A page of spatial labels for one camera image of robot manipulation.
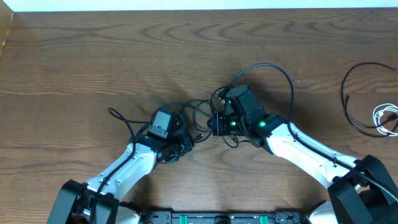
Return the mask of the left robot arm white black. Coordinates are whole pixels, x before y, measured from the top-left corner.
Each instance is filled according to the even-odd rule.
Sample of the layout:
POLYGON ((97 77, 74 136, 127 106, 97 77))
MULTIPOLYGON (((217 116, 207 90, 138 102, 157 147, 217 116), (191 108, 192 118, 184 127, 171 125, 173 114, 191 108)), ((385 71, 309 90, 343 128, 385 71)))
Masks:
POLYGON ((162 138, 138 134, 126 150, 98 175, 79 183, 68 180, 60 189, 48 223, 139 223, 141 212, 121 199, 156 167, 177 162, 193 147, 187 132, 162 138))

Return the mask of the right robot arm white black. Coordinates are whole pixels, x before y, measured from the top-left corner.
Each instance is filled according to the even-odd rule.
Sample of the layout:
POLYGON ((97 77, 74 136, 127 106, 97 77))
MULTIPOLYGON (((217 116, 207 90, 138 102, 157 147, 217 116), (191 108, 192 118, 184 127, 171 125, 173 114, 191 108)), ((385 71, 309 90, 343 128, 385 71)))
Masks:
POLYGON ((397 186, 383 163, 359 160, 307 136, 276 114, 217 113, 208 120, 215 136, 244 136, 255 147, 295 164, 329 194, 308 223, 397 223, 397 186))

